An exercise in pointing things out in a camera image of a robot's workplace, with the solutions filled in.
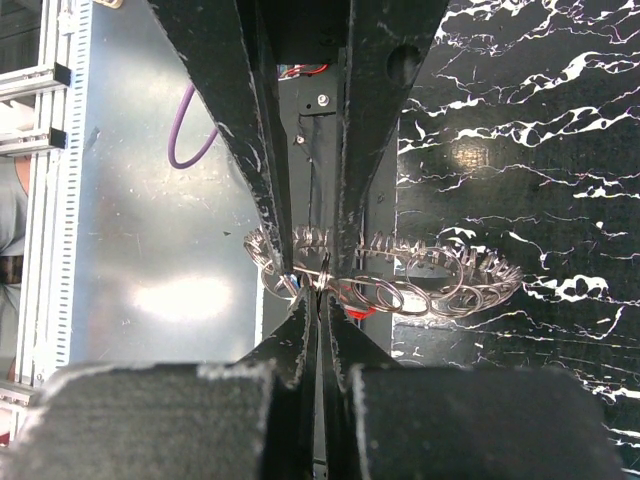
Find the red plastic key tag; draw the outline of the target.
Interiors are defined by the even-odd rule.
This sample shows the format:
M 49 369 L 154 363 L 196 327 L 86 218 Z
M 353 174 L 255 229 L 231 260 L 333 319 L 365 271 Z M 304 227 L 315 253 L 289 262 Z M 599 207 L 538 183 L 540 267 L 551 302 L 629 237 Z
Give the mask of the red plastic key tag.
M 353 318 L 355 321 L 363 321 L 370 317 L 371 315 L 376 313 L 374 308 L 369 308 L 367 310 L 355 309 L 355 308 L 347 308 L 346 312 L 348 315 Z

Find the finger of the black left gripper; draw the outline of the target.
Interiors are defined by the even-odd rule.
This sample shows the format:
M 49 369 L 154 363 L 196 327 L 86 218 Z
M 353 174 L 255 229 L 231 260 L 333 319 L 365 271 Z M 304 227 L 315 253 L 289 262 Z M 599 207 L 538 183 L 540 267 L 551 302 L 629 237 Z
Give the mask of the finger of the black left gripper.
M 446 1 L 352 1 L 338 103 L 334 272 L 353 265 L 368 192 Z
M 256 1 L 153 1 L 253 198 L 275 271 L 293 269 L 288 142 L 277 68 Z

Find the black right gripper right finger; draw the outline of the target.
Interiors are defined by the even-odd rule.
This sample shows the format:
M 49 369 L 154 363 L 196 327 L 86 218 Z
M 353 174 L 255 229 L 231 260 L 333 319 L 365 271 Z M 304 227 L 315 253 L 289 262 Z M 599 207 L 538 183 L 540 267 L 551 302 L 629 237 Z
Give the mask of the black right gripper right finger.
M 386 368 L 399 363 L 351 320 L 336 294 L 322 294 L 319 322 L 327 475 L 354 479 L 359 459 L 355 420 L 348 406 L 350 371 L 358 365 Z

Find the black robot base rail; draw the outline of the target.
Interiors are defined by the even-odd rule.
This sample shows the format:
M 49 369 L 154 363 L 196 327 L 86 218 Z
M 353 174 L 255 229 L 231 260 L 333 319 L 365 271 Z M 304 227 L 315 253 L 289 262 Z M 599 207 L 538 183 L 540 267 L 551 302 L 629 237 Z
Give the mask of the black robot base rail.
M 314 75 L 279 79 L 281 120 L 289 141 L 291 209 L 294 229 L 305 225 L 333 228 L 336 194 L 337 69 L 330 66 Z M 329 98 L 320 107 L 318 97 Z M 396 210 L 397 134 L 391 137 L 365 201 L 358 230 L 366 242 L 377 232 L 394 233 Z M 369 274 L 390 281 L 395 275 L 393 261 L 371 254 L 356 258 L 353 274 Z M 266 338 L 281 322 L 291 303 L 279 299 L 260 285 L 262 334 Z M 373 342 L 391 356 L 392 314 L 375 312 L 356 321 Z

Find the blue plastic key tag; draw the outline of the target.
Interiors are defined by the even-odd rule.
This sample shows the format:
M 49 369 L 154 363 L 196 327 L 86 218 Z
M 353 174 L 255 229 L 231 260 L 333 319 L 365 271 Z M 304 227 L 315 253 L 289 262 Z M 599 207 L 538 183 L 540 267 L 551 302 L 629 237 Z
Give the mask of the blue plastic key tag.
M 296 275 L 291 274 L 289 276 L 289 281 L 295 290 L 299 290 L 301 288 L 300 280 Z

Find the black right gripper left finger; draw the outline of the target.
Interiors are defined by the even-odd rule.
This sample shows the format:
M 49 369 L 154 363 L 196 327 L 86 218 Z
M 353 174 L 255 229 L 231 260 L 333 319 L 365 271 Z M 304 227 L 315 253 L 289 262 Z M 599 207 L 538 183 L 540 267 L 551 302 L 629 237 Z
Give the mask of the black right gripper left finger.
M 241 361 L 264 363 L 273 372 L 263 479 L 314 477 L 314 425 L 318 349 L 318 303 L 301 289 L 285 320 Z

